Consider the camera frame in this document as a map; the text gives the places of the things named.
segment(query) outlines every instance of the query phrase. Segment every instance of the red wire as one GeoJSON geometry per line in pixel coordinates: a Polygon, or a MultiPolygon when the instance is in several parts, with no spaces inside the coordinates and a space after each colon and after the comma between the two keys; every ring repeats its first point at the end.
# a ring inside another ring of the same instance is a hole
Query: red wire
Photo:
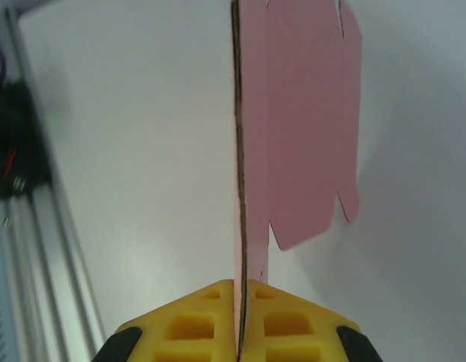
{"type": "Polygon", "coordinates": [[[12,171],[12,167],[14,166],[15,158],[17,157],[17,150],[14,150],[10,157],[7,160],[7,169],[5,170],[4,174],[0,176],[0,179],[6,179],[7,176],[12,171]]]}

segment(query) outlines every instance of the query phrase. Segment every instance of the black rubber pad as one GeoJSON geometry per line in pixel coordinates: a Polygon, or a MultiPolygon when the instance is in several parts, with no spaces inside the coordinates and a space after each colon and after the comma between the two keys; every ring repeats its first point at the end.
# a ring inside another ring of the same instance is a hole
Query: black rubber pad
{"type": "Polygon", "coordinates": [[[337,334],[349,362],[382,362],[372,343],[362,333],[349,327],[338,327],[337,334]]]}
{"type": "Polygon", "coordinates": [[[127,362],[142,334],[139,327],[131,327],[110,336],[92,362],[127,362]]]}

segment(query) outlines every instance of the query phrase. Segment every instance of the white wall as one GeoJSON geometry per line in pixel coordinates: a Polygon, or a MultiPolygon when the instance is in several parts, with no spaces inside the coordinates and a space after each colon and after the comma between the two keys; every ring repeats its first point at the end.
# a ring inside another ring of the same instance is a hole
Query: white wall
{"type": "Polygon", "coordinates": [[[360,216],[273,250],[313,291],[277,282],[355,319],[386,361],[466,361],[466,1],[351,3],[364,35],[360,216]]]}

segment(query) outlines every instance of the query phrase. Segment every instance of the cardboard flap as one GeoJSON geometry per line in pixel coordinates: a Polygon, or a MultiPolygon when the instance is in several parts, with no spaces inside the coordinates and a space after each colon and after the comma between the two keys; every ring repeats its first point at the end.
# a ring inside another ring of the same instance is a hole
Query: cardboard flap
{"type": "Polygon", "coordinates": [[[345,28],[331,0],[268,5],[269,215],[283,250],[330,227],[338,193],[349,220],[358,211],[361,38],[343,37],[356,24],[343,5],[345,28]]]}

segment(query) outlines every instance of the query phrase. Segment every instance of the white backdrop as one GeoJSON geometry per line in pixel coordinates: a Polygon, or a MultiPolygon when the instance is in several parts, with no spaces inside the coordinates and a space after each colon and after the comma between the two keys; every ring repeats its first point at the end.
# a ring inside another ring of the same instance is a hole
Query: white backdrop
{"type": "MultiPolygon", "coordinates": [[[[21,27],[110,333],[232,276],[232,141],[213,121],[231,112],[228,6],[87,3],[88,15],[62,0],[21,27]],[[198,87],[206,71],[220,78],[198,87]],[[171,114],[184,123],[168,128],[171,114]]],[[[466,361],[466,0],[352,5],[360,215],[291,252],[273,244],[270,281],[356,320],[387,362],[466,361]]]]}

